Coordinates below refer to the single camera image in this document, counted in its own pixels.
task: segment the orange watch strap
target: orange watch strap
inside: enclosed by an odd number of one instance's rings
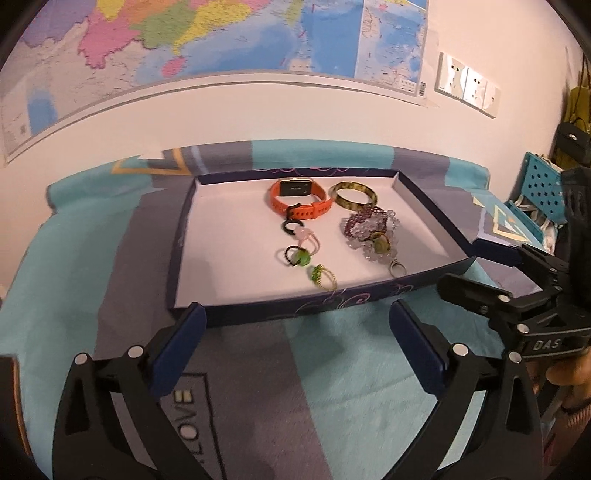
[[[328,212],[332,207],[333,199],[328,196],[324,188],[318,185],[314,180],[311,181],[310,194],[318,197],[319,202],[312,202],[309,205],[301,205],[291,210],[290,218],[298,220],[312,220],[318,218],[320,215]],[[285,213],[289,205],[283,203],[277,199],[281,191],[282,180],[276,181],[269,189],[269,196],[271,199],[271,208],[273,211],[282,217],[285,217]]]

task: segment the orange smartwatch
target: orange smartwatch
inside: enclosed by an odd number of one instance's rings
[[[314,195],[319,202],[312,202],[309,205],[287,205],[277,197],[305,197]],[[320,185],[312,179],[281,179],[276,181],[269,189],[271,208],[286,220],[312,220],[328,212],[332,207],[333,199],[328,196]]]

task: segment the wall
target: wall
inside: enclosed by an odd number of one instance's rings
[[[48,184],[134,154],[209,142],[316,138],[397,145],[476,162],[506,199],[526,151],[548,154],[580,49],[544,0],[431,0],[440,50],[502,89],[496,119],[431,93],[424,108],[311,86],[215,86],[113,108],[37,143],[0,170],[0,285],[48,218]]]

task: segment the blue gripper pad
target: blue gripper pad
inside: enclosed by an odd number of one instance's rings
[[[172,327],[174,333],[152,363],[150,393],[154,398],[165,397],[172,392],[206,328],[205,308],[198,303],[191,304]]]
[[[439,399],[446,390],[450,344],[437,327],[422,323],[403,300],[390,307],[389,322],[423,390]]]

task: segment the silver ring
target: silver ring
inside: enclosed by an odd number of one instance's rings
[[[404,273],[402,275],[394,275],[393,269],[400,265],[400,267],[402,267],[402,269],[404,270]],[[402,265],[398,260],[394,259],[392,260],[392,263],[390,263],[390,275],[392,275],[394,278],[398,278],[398,277],[404,277],[406,275],[408,275],[408,270],[406,269],[406,267],[404,265]]]

